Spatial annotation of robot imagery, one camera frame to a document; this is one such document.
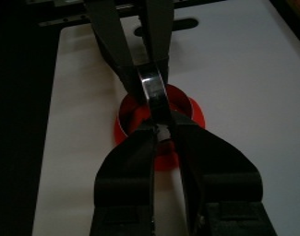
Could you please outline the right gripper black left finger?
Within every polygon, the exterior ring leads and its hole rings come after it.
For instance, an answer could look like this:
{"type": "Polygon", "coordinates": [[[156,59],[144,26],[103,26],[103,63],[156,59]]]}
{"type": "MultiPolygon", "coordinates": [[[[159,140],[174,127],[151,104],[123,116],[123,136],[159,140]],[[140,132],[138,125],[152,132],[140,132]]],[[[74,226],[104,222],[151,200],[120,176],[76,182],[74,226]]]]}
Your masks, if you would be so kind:
{"type": "Polygon", "coordinates": [[[152,236],[156,128],[140,123],[106,156],[94,182],[88,236],[152,236]]]}

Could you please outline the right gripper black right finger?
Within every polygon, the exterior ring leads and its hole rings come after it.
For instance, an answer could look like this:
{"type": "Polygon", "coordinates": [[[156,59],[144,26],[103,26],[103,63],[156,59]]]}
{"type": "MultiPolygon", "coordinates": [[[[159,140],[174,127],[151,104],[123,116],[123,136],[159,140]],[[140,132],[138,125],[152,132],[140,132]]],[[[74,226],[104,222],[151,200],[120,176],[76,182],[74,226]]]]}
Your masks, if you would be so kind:
{"type": "Polygon", "coordinates": [[[277,236],[254,164],[187,116],[171,116],[189,236],[277,236]]]}

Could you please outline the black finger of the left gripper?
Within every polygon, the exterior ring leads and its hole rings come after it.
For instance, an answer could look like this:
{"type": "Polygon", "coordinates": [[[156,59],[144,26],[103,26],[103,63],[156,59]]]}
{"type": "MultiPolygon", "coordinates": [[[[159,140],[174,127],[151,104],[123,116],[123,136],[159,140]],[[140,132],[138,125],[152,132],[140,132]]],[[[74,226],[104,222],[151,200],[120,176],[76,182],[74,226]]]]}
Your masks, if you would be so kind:
{"type": "Polygon", "coordinates": [[[115,1],[84,0],[84,6],[103,60],[118,75],[127,94],[142,104],[146,98],[120,26],[115,1]]]}
{"type": "Polygon", "coordinates": [[[167,82],[168,46],[173,30],[173,0],[144,0],[146,37],[150,60],[155,63],[167,82]]]}

